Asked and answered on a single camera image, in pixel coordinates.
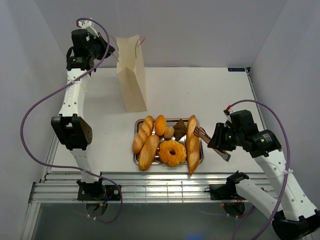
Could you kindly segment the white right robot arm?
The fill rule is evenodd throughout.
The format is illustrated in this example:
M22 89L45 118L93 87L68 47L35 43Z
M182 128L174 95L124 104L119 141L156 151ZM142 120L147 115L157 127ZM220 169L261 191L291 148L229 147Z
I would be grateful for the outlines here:
M241 147L261 167L277 198L256 186L249 176L236 171L218 188L210 188L212 199L248 200L267 218L281 240L298 240L320 228L320 211L303 192L287 161L282 146L270 130L260 131L248 110L225 110L227 121L218 122L208 148L221 152L229 161L229 151Z

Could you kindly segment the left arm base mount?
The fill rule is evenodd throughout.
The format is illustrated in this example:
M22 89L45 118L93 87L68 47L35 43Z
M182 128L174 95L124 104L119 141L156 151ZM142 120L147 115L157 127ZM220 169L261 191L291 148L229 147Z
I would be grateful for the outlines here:
M77 200L86 202L86 212L92 217L101 217L110 201L120 201L120 191L115 185L106 185L100 181L86 183L79 181Z

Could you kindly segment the beige paper bag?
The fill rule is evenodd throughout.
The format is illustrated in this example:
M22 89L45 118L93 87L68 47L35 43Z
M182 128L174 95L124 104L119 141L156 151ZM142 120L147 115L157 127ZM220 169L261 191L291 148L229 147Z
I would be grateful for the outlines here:
M135 35L116 39L116 74L127 112L144 112L147 108L147 81L142 43L145 37Z

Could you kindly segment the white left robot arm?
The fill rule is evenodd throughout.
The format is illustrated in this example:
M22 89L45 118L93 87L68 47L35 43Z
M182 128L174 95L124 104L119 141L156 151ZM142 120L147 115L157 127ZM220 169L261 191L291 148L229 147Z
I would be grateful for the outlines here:
M81 169L79 200L102 200L106 198L106 187L99 177L101 172L89 161L89 145L93 140L93 130L84 119L84 100L91 74L87 71L95 60L102 60L114 52L106 52L107 42L93 27L71 32L72 47L66 54L67 83L62 107L56 117L52 117L51 126L59 140L75 159Z

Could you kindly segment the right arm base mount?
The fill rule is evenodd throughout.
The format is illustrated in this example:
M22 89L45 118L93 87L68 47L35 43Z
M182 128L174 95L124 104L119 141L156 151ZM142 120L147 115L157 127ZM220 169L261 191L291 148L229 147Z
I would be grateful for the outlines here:
M222 202L223 210L232 217L242 218L245 213L244 198L239 196L235 190L226 184L210 184L204 189L205 193L209 193L212 201L230 201Z

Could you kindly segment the metal tongs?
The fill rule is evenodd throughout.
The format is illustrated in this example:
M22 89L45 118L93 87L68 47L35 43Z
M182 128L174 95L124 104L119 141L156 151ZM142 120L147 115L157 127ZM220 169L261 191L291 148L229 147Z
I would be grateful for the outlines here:
M199 137L200 139L202 139L207 145L209 144L209 142L212 140L211 137L209 137L205 131L204 128L202 127L198 127L196 126L194 128L193 134L196 137ZM220 156L222 157L223 160L225 160L226 162L228 162L231 158L231 155L229 153L227 153L226 151L221 151L218 149L213 148L213 150Z

